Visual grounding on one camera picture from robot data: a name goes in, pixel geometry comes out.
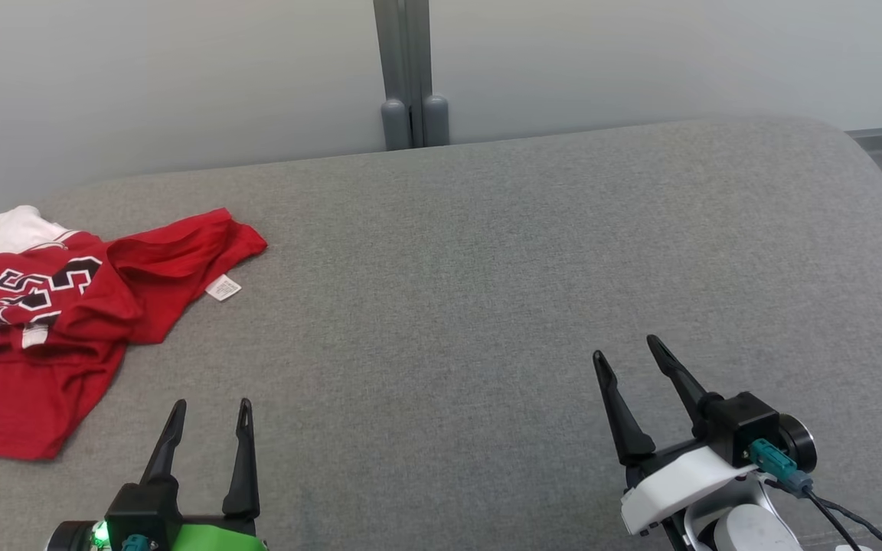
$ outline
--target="red jersey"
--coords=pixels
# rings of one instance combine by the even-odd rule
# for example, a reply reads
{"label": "red jersey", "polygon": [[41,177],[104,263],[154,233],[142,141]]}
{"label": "red jersey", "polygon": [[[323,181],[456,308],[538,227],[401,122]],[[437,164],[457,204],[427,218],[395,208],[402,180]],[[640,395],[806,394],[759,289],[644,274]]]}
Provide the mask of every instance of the red jersey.
{"label": "red jersey", "polygon": [[266,242],[225,209],[103,242],[0,253],[0,455],[52,459],[127,343],[162,342],[214,279]]}

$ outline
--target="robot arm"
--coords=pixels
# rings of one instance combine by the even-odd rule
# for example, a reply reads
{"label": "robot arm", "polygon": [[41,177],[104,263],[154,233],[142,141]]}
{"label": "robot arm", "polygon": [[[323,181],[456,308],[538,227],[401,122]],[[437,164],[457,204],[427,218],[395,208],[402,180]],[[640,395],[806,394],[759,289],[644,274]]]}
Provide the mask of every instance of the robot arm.
{"label": "robot arm", "polygon": [[615,371],[601,351],[594,353],[615,450],[626,467],[622,520],[629,534],[647,536],[661,524],[675,551],[802,551],[767,496],[772,485],[810,497],[837,524],[851,544],[837,551],[868,551],[812,493],[815,442],[801,422],[750,392],[724,399],[706,391],[655,335],[648,348],[693,422],[693,439],[655,450],[617,389]]}
{"label": "robot arm", "polygon": [[68,520],[53,532],[46,551],[266,551],[256,537],[260,515],[254,418],[248,398],[237,415],[237,455],[223,516],[183,516],[172,457],[182,440],[186,401],[175,402],[141,481],[125,484],[104,520]]}

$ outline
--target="teal connector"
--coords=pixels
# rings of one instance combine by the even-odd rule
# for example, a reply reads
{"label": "teal connector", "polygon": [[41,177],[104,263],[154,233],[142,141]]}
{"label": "teal connector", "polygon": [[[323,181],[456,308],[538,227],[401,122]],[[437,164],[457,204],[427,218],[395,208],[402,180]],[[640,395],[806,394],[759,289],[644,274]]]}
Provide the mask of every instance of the teal connector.
{"label": "teal connector", "polygon": [[787,491],[801,496],[805,491],[812,489],[812,478],[804,471],[799,471],[799,466],[773,443],[765,439],[757,439],[748,448],[750,461],[764,473],[771,474],[778,479]]}
{"label": "teal connector", "polygon": [[122,551],[149,551],[148,538],[141,534],[133,534],[125,540]]}

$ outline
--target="gray fabric surface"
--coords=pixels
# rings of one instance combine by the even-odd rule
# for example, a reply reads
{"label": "gray fabric surface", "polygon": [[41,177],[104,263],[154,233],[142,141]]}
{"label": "gray fabric surface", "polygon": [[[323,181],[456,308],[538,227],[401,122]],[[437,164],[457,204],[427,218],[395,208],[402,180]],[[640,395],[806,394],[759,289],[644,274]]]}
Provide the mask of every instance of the gray fabric surface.
{"label": "gray fabric surface", "polygon": [[[649,332],[707,388],[798,416],[819,495],[882,526],[882,174],[829,126],[715,119],[161,174],[38,206],[111,238],[227,207],[270,248],[231,273],[241,293],[129,349],[58,460],[0,460],[0,549],[101,516],[178,397],[181,508],[216,512],[242,396],[274,549],[668,549],[623,533],[591,365],[602,348],[659,445],[686,439]],[[806,548],[839,541],[811,504],[775,502]]]}

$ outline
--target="white wall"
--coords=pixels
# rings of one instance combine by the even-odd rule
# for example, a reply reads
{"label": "white wall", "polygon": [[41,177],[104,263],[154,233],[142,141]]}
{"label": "white wall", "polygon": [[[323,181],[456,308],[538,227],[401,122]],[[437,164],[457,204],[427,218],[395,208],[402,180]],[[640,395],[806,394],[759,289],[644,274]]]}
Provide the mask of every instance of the white wall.
{"label": "white wall", "polygon": [[882,128],[882,0],[444,0],[455,142],[735,112]]}
{"label": "white wall", "polygon": [[0,210],[50,189],[383,149],[372,2],[0,0]]}

